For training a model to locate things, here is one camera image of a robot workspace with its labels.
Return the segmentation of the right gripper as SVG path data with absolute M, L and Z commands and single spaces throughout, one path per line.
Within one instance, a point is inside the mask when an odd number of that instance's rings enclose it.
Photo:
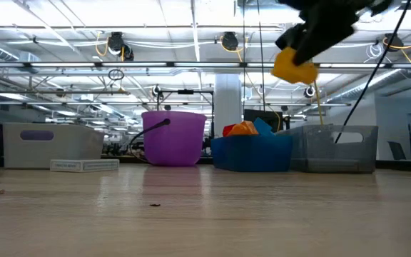
M 283 50 L 295 49 L 293 64 L 299 66 L 353 35 L 352 25 L 359 20 L 362 10 L 370 10 L 371 16 L 386 11 L 393 0 L 280 0 L 280 4 L 299 11 L 303 24 L 286 30 L 275 41 Z M 317 28 L 329 25 L 344 26 L 340 29 Z

